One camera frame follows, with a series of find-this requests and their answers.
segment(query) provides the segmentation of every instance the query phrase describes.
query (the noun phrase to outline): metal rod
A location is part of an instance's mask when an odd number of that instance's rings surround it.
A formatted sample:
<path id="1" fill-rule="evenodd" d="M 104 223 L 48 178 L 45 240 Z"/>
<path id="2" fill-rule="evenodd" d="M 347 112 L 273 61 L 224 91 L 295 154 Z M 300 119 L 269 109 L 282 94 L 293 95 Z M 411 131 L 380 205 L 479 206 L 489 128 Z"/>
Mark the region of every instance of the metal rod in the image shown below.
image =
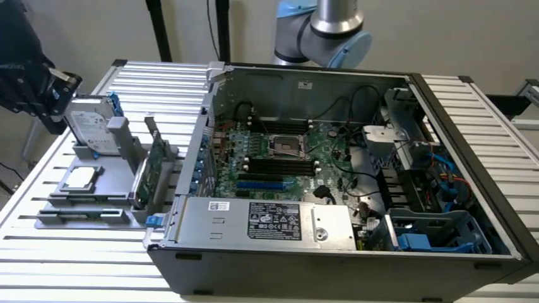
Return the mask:
<path id="1" fill-rule="evenodd" d="M 321 33 L 341 34 L 360 29 L 363 12 L 357 0 L 317 0 L 311 26 Z"/>
<path id="2" fill-rule="evenodd" d="M 170 47 L 168 45 L 166 26 L 162 17 L 161 0 L 145 0 L 145 6 L 152 19 L 154 40 L 162 62 L 172 62 Z"/>
<path id="3" fill-rule="evenodd" d="M 229 0 L 216 0 L 218 59 L 222 62 L 230 61 L 228 11 L 229 11 Z"/>
<path id="4" fill-rule="evenodd" d="M 8 185 L 5 185 L 2 180 L 0 180 L 0 187 L 9 194 L 9 196 L 12 196 L 14 194 L 14 191 L 9 188 Z"/>

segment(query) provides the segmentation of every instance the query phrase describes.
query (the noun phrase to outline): sticker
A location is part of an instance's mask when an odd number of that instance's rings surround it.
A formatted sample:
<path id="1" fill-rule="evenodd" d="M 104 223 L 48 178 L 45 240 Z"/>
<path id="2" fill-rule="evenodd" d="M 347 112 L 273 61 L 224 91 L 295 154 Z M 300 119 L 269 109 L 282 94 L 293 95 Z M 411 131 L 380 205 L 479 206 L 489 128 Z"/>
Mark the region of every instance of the sticker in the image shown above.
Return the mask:
<path id="1" fill-rule="evenodd" d="M 250 202 L 246 236 L 250 239 L 301 241 L 299 204 Z"/>
<path id="2" fill-rule="evenodd" d="M 80 140 L 102 155 L 118 154 L 117 146 L 110 132 L 106 129 L 106 120 L 96 112 L 70 112 L 70 118 L 82 138 Z"/>
<path id="3" fill-rule="evenodd" d="M 209 201 L 208 210 L 224 210 L 229 209 L 229 202 L 226 201 Z"/>
<path id="4" fill-rule="evenodd" d="M 297 88 L 300 90 L 311 90 L 312 89 L 312 82 L 297 82 Z"/>

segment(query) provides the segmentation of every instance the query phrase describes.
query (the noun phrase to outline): robotic hand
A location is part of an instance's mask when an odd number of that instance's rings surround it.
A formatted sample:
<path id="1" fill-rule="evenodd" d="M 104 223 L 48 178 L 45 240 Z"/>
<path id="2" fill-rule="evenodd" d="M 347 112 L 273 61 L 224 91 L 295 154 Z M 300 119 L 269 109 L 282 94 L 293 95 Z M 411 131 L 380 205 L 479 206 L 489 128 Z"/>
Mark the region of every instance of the robotic hand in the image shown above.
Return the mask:
<path id="1" fill-rule="evenodd" d="M 355 68 L 371 47 L 357 0 L 281 0 L 273 64 Z"/>
<path id="2" fill-rule="evenodd" d="M 0 105 L 37 116 L 52 134 L 66 124 L 62 113 L 81 77 L 54 69 L 17 0 L 0 1 Z"/>

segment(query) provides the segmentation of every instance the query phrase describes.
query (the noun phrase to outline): black pole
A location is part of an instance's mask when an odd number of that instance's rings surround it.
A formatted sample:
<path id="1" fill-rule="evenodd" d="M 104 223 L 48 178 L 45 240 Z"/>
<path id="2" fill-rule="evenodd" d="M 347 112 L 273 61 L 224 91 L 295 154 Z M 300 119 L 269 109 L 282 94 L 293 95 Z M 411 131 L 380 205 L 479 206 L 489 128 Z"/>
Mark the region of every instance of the black pole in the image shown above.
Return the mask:
<path id="1" fill-rule="evenodd" d="M 229 0 L 216 0 L 218 59 L 229 62 L 229 25 L 228 25 Z"/>
<path id="2" fill-rule="evenodd" d="M 149 17 L 152 19 L 154 40 L 162 62 L 172 62 L 170 47 L 168 45 L 166 26 L 162 18 L 161 0 L 145 0 Z"/>
<path id="3" fill-rule="evenodd" d="M 0 187 L 9 194 L 9 196 L 12 196 L 14 194 L 14 191 L 9 188 L 9 186 L 5 185 L 2 180 L 0 180 Z"/>

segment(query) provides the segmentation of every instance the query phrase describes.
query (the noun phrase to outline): warning label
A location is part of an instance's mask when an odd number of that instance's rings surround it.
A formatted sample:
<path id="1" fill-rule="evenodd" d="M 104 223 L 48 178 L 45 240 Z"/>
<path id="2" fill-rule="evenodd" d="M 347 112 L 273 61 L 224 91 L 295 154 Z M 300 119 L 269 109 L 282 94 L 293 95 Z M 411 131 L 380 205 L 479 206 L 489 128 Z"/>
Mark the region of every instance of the warning label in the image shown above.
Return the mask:
<path id="1" fill-rule="evenodd" d="M 246 235 L 250 239 L 300 241 L 300 206 L 250 202 Z"/>

